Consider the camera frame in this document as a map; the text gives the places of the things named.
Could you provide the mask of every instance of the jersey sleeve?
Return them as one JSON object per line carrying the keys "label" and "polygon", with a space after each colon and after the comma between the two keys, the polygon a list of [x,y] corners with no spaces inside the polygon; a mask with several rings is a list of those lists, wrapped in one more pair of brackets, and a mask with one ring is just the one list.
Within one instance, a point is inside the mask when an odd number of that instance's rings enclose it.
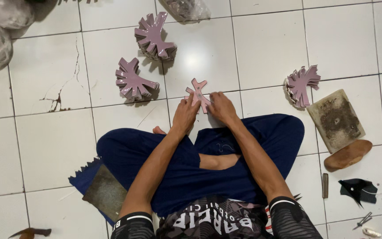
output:
{"label": "jersey sleeve", "polygon": [[275,238],[322,239],[303,207],[289,197],[277,197],[269,203]]}
{"label": "jersey sleeve", "polygon": [[111,239],[155,239],[151,215],[135,212],[120,218],[113,227]]}

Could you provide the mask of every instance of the glossy pink material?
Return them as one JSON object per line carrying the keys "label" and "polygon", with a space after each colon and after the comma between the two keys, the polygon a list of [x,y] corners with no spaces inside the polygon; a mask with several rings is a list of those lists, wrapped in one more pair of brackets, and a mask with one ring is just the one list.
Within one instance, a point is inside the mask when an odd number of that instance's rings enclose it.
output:
{"label": "glossy pink material", "polygon": [[316,74],[317,71],[317,65],[310,66],[308,71],[302,66],[298,72],[294,70],[287,77],[286,90],[290,99],[294,102],[294,106],[300,108],[310,106],[306,86],[310,86],[315,90],[319,89],[318,84],[321,76]]}
{"label": "glossy pink material", "polygon": [[191,90],[190,88],[187,87],[187,92],[191,94],[191,92],[194,92],[194,97],[192,99],[192,106],[194,106],[197,101],[201,100],[201,107],[203,107],[203,113],[207,114],[207,108],[206,106],[211,105],[211,102],[204,97],[204,95],[201,93],[201,89],[207,84],[207,81],[202,81],[200,83],[197,82],[197,80],[194,78],[191,81],[192,85],[194,86],[194,90]]}
{"label": "glossy pink material", "polygon": [[120,88],[120,93],[132,102],[142,100],[142,96],[151,96],[146,87],[154,90],[159,88],[159,83],[146,80],[136,74],[139,67],[138,63],[136,58],[132,59],[131,62],[126,62],[124,58],[121,58],[119,70],[116,70],[118,78],[116,85]]}
{"label": "glossy pink material", "polygon": [[135,28],[135,37],[141,51],[150,59],[162,61],[173,60],[172,52],[176,50],[173,42],[164,42],[161,37],[163,24],[167,18],[166,12],[160,12],[156,20],[153,14],[147,15],[147,20],[141,18],[139,29]]}

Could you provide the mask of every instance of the hand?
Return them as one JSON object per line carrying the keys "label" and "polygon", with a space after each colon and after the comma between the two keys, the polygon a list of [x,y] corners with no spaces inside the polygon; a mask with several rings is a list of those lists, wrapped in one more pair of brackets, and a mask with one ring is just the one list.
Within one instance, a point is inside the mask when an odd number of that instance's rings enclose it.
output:
{"label": "hand", "polygon": [[213,92],[210,94],[212,104],[209,106],[210,113],[221,122],[230,126],[240,118],[235,112],[232,102],[223,94],[223,92]]}
{"label": "hand", "polygon": [[199,100],[194,106],[191,106],[193,98],[194,92],[190,94],[188,100],[181,100],[181,103],[179,103],[176,109],[175,116],[173,116],[173,125],[169,133],[179,133],[181,138],[183,138],[192,129],[195,117],[201,105],[201,101]]}

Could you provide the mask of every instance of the person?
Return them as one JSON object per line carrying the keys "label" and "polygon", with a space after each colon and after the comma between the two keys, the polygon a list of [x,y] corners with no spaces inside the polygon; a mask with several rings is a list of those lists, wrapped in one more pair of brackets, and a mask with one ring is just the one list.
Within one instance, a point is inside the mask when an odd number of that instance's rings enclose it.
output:
{"label": "person", "polygon": [[[284,114],[240,119],[222,92],[210,99],[226,128],[203,129],[194,144],[186,134],[201,102],[184,99],[167,134],[122,128],[99,139],[98,155],[127,190],[111,238],[322,238],[284,180],[303,123]],[[153,211],[162,217],[156,234]]]}

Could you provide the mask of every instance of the sweatpants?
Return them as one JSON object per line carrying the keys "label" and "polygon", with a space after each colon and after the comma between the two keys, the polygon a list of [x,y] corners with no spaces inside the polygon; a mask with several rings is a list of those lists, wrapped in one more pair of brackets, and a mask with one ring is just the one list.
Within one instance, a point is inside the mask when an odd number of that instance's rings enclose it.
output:
{"label": "sweatpants", "polygon": [[[242,122],[285,179],[303,140],[304,126],[300,119],[271,114],[242,119]],[[131,128],[115,129],[98,140],[97,153],[113,176],[129,190],[141,166],[164,137]],[[267,205],[266,196],[243,156],[230,168],[208,170],[199,168],[199,153],[241,154],[241,149],[228,128],[200,130],[194,144],[185,136],[152,198],[151,208],[158,216],[166,217],[210,195]]]}

